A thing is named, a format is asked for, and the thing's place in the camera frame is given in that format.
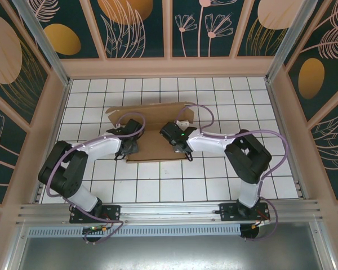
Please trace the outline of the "brown cardboard paper box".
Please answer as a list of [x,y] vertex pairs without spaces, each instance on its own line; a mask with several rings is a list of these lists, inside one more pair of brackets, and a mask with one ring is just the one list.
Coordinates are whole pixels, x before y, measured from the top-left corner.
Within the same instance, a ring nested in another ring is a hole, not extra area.
[[137,106],[116,106],[107,109],[105,113],[112,124],[125,125],[130,119],[142,123],[142,118],[134,113],[140,113],[146,120],[144,134],[137,141],[139,152],[129,155],[127,162],[148,163],[185,160],[185,155],[176,153],[159,131],[165,124],[176,119],[193,123],[193,110],[186,109],[182,114],[180,113],[185,106],[190,104],[190,102],[153,103]]

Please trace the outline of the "small green circuit board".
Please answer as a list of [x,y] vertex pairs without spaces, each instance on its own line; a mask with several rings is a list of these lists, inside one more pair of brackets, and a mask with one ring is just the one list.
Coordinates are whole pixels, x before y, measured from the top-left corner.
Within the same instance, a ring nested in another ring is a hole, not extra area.
[[94,235],[103,235],[106,233],[110,233],[112,231],[112,225],[99,225],[99,226],[90,226],[90,227],[83,227],[82,234],[94,234]]

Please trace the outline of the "grey metal sheet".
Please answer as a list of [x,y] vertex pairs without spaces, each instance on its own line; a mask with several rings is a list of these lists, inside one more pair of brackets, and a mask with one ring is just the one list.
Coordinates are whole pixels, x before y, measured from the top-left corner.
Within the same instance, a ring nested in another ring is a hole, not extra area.
[[338,270],[317,223],[282,223],[264,240],[235,235],[79,237],[20,233],[7,270]]

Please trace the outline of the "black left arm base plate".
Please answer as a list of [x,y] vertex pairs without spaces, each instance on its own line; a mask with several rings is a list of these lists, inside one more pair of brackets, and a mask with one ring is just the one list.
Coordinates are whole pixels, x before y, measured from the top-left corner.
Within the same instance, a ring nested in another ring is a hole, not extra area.
[[[69,207],[70,217],[69,223],[70,224],[89,224],[89,223],[103,223],[102,221],[98,221],[88,217],[87,215],[83,214],[77,208],[73,206]],[[101,219],[110,219],[110,220],[119,220],[120,217],[121,207],[119,205],[106,205],[102,208],[102,213],[100,214],[99,218]]]

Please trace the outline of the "aluminium side rail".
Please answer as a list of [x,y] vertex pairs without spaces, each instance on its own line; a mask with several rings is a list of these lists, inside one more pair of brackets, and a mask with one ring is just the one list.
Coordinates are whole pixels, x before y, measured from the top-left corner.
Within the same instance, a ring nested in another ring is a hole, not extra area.
[[287,161],[288,161],[288,166],[291,169],[293,183],[295,184],[295,187],[296,187],[296,193],[299,199],[307,199],[308,194],[307,194],[307,191],[305,190],[305,185],[303,184],[302,175],[300,172],[300,168],[298,166],[298,162],[296,160],[294,149],[291,146],[290,135],[287,129],[287,125],[285,123],[285,117],[283,115],[283,112],[282,112],[282,109],[279,103],[279,99],[277,98],[275,89],[272,86],[271,82],[265,82],[265,84],[267,86],[268,94],[272,102],[272,107],[274,110],[274,115],[277,120],[279,132],[287,140],[287,144],[288,144]]
[[38,173],[55,144],[69,87],[60,79],[48,78],[34,114],[29,162],[32,178],[31,203],[36,201],[38,190],[41,188]]

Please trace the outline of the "long aluminium mounting rail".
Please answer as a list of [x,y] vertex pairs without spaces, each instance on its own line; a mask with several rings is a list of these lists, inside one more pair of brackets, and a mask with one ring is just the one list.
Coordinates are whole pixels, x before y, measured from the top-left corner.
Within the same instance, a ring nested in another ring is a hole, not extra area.
[[[323,218],[315,200],[270,200],[278,222],[312,222]],[[169,225],[219,223],[215,214],[219,202],[122,203],[120,220],[125,225]],[[64,226],[69,224],[68,204],[26,204],[19,209],[15,223],[26,226]]]

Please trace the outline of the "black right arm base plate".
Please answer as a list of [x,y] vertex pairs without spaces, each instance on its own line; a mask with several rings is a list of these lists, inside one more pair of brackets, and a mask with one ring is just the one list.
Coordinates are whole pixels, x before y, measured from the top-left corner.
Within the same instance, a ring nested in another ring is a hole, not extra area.
[[216,211],[222,221],[256,222],[270,220],[268,204],[258,202],[253,208],[248,208],[239,202],[222,203]]

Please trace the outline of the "aluminium corner post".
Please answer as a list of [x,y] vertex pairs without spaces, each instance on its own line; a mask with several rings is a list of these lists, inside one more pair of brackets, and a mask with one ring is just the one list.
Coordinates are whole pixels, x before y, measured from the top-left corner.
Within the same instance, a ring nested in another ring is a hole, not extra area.
[[303,0],[296,16],[293,18],[293,22],[283,38],[283,41],[281,41],[279,48],[275,53],[268,71],[266,72],[266,84],[270,84],[275,79],[285,59],[289,55],[290,50],[295,46],[299,36],[304,31],[311,15],[316,14],[315,8],[318,6],[319,1],[321,0]]
[[60,62],[60,59],[52,47],[50,41],[48,40],[41,24],[35,18],[33,11],[31,10],[29,3],[26,0],[12,0],[18,13],[23,18],[30,32],[33,34],[34,38],[38,42],[38,45],[41,47],[43,53],[51,64],[53,70],[59,77],[60,81],[64,86],[69,85],[69,77]]

